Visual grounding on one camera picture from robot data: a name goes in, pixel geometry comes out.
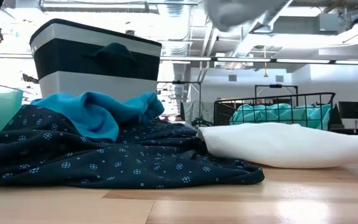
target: ceiling light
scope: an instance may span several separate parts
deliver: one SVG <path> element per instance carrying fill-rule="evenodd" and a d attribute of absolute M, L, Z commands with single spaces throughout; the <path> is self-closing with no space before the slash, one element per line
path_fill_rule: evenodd
<path fill-rule="evenodd" d="M 210 61 L 211 57 L 171 57 L 171 56 L 161 56 L 160 60 L 162 61 L 182 61 L 182 62 L 190 62 L 190 61 Z"/>
<path fill-rule="evenodd" d="M 31 54 L 0 54 L 0 58 L 32 58 Z"/>
<path fill-rule="evenodd" d="M 318 60 L 318 59 L 277 59 L 280 63 L 329 63 L 329 60 Z"/>
<path fill-rule="evenodd" d="M 119 2 L 106 2 L 105 4 L 100 4 L 100 2 L 93 3 L 91 1 L 89 2 L 65 2 L 65 3 L 43 3 L 43 7 L 72 7 L 72 8 L 124 8 L 124 9 L 144 9 L 143 4 L 124 4 Z"/>
<path fill-rule="evenodd" d="M 186 61 L 164 61 L 164 62 L 168 62 L 168 63 L 180 63 L 180 64 L 189 64 L 191 62 L 186 62 Z"/>
<path fill-rule="evenodd" d="M 174 44 L 193 44 L 193 41 L 182 41 L 182 40 L 156 40 L 161 44 L 174 45 Z"/>
<path fill-rule="evenodd" d="M 337 60 L 336 64 L 340 64 L 340 65 L 358 65 L 358 60 Z"/>
<path fill-rule="evenodd" d="M 221 57 L 217 59 L 218 62 L 269 62 L 269 58 L 231 58 Z"/>

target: black and white storage bin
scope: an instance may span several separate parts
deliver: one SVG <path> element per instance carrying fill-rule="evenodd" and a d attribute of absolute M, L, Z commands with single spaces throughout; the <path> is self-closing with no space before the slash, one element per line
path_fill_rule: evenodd
<path fill-rule="evenodd" d="M 98 91 L 124 101 L 156 91 L 158 42 L 52 19 L 33 34 L 30 45 L 43 97 Z"/>

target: wire basket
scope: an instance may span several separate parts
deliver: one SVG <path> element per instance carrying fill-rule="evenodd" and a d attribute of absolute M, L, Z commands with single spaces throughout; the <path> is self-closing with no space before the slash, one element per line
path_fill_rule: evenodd
<path fill-rule="evenodd" d="M 214 126 L 278 122 L 330 130 L 335 93 L 307 93 L 218 100 Z"/>

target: floor plank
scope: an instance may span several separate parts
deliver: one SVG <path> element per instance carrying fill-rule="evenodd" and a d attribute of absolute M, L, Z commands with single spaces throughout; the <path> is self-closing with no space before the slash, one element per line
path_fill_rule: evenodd
<path fill-rule="evenodd" d="M 265 175 L 189 189 L 0 188 L 0 223 L 358 223 L 358 164 Z"/>
<path fill-rule="evenodd" d="M 108 190 L 0 189 L 0 223 L 144 224 L 153 200 L 105 200 Z"/>

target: teal cloth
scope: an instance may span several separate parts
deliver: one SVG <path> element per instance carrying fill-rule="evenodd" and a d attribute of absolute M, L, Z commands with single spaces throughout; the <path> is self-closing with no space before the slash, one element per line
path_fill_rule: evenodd
<path fill-rule="evenodd" d="M 80 96 L 55 93 L 34 100 L 31 104 L 65 115 L 83 136 L 113 142 L 118 137 L 119 125 L 147 124 L 164 112 L 154 92 L 144 93 L 123 103 L 93 91 Z"/>
<path fill-rule="evenodd" d="M 238 108 L 230 118 L 229 122 L 230 124 L 280 122 L 285 124 L 300 124 L 301 126 L 308 128 L 327 130 L 330 111 L 331 105 L 323 105 L 322 107 L 302 105 L 291 109 L 291 105 L 286 103 L 279 103 L 271 106 L 251 106 L 244 104 Z"/>

